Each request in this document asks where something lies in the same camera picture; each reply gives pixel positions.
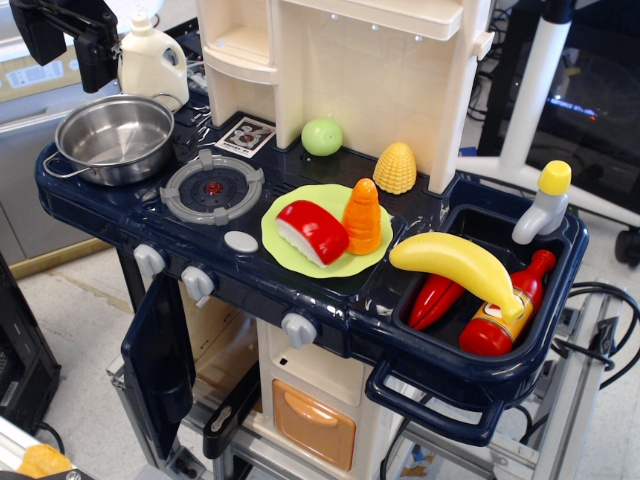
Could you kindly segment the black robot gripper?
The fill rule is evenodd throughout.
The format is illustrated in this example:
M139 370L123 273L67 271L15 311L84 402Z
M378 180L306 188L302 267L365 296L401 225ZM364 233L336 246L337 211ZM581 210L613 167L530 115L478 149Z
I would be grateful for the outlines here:
M85 92L95 93L118 75L116 14L104 1L11 1L11 13L31 57L41 66L67 51L73 39Z

